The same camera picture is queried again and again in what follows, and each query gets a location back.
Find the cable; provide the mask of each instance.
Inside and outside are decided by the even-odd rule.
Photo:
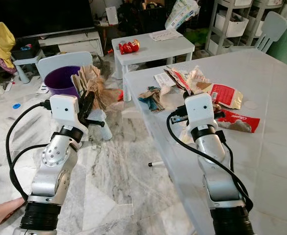
[[[230,169],[232,172],[235,172],[234,168],[233,168],[233,153],[232,153],[232,150],[231,148],[226,144],[226,141],[222,142],[223,145],[226,146],[226,148],[228,149],[229,151],[229,154],[230,154]]]
[[[221,164],[219,161],[215,160],[214,158],[208,156],[205,153],[202,153],[201,151],[190,147],[189,145],[185,144],[184,142],[182,142],[180,139],[177,138],[177,136],[175,136],[175,134],[173,133],[171,127],[170,127],[170,118],[173,117],[175,115],[175,112],[171,113],[168,115],[167,120],[166,120],[166,125],[167,125],[167,129],[170,133],[170,135],[174,138],[174,140],[176,140],[180,145],[182,145],[183,147],[185,147],[186,149],[212,161],[213,163],[215,163],[216,165],[218,165],[220,168],[222,168],[223,170],[225,170],[228,174],[230,174],[232,176],[232,178],[235,181],[235,186],[237,187],[238,191],[241,193],[241,195],[244,197],[245,199],[245,204],[246,204],[246,209],[249,212],[252,208],[253,208],[253,202],[252,200],[248,197],[248,192],[244,186],[244,184],[242,183],[242,181],[236,176],[236,174],[234,172],[232,172],[230,169],[228,169],[227,167],[225,167],[223,164]]]
[[[11,182],[12,184],[14,185],[14,187],[17,189],[18,192],[20,192],[20,194],[22,195],[23,199],[25,201],[27,201],[28,199],[28,195],[23,191],[18,179],[17,179],[17,176],[16,176],[16,173],[14,171],[14,168],[13,168],[13,164],[12,164],[12,159],[11,159],[11,153],[10,153],[10,146],[9,146],[9,143],[10,143],[10,137],[11,137],[11,134],[12,134],[12,131],[13,129],[15,128],[15,126],[17,125],[17,123],[22,119],[22,117],[24,117],[28,112],[30,112],[31,110],[33,110],[34,108],[36,107],[40,107],[40,106],[43,106],[45,107],[46,109],[48,110],[51,110],[51,105],[50,105],[50,101],[47,99],[46,101],[44,102],[40,102],[38,104],[35,104],[33,106],[31,106],[30,108],[28,108],[27,110],[25,110],[16,120],[15,122],[13,123],[13,125],[10,127],[10,129],[8,130],[7,132],[7,135],[6,135],[6,140],[5,140],[5,150],[6,150],[6,158],[7,158],[7,162],[8,162],[8,165],[10,167],[10,179],[11,179]]]
[[[28,195],[24,192],[24,190],[22,189],[22,187],[21,187],[21,185],[20,185],[20,183],[19,183],[19,181],[18,181],[18,179],[17,179],[17,177],[16,177],[15,170],[14,170],[14,166],[15,166],[17,160],[22,156],[22,154],[24,154],[24,153],[27,152],[28,150],[31,150],[31,149],[34,149],[34,148],[46,147],[47,145],[48,145],[48,144],[38,144],[38,145],[34,145],[34,146],[31,146],[31,147],[28,147],[28,148],[24,149],[23,151],[21,151],[21,152],[14,158],[14,160],[13,160],[13,162],[12,162],[12,167],[10,167],[10,178],[11,178],[11,179],[14,179],[15,182],[17,182],[17,183],[19,184],[19,186],[20,186],[19,189],[20,189],[20,190],[16,188],[16,186],[14,185],[13,182],[12,182],[12,183],[13,183],[13,185],[15,186],[15,188],[20,192],[20,194],[22,195],[22,197],[23,197],[23,199],[24,199],[25,201],[26,201],[26,199],[28,198]]]

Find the yellow cloth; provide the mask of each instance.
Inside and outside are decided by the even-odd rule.
[[[0,22],[0,58],[8,68],[14,68],[11,61],[11,49],[15,45],[15,38],[3,22]]]

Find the white tabletop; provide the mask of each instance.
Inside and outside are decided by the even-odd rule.
[[[171,66],[190,71],[195,65],[211,82],[241,91],[243,104],[248,100],[257,104],[257,109],[243,105],[234,111],[261,119],[254,134],[225,129],[224,132],[234,153],[235,173],[254,202],[250,212],[254,232],[287,235],[287,65],[248,49]],[[152,113],[135,98],[148,86],[158,86],[153,75],[162,73],[163,68],[130,72],[126,80],[198,234],[213,235],[197,156],[170,137],[166,128],[169,111]],[[181,126],[175,124],[172,128],[178,135]]]
[[[118,44],[133,42],[134,39],[137,39],[140,42],[139,51],[123,55],[120,54]],[[113,39],[112,46],[114,53],[122,65],[159,60],[194,51],[194,45],[185,37],[155,42],[149,37],[148,33]]]

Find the red toy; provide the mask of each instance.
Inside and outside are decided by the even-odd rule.
[[[132,52],[136,52],[139,50],[140,47],[140,43],[137,39],[134,39],[134,41],[125,43],[123,45],[118,44],[119,45],[119,51],[120,53],[123,54],[127,54],[127,53],[132,53]]]

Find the purple bucket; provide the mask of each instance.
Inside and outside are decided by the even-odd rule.
[[[52,94],[70,94],[75,95],[79,99],[74,84],[71,82],[70,76],[78,75],[79,66],[65,66],[53,70],[44,79],[45,85]]]

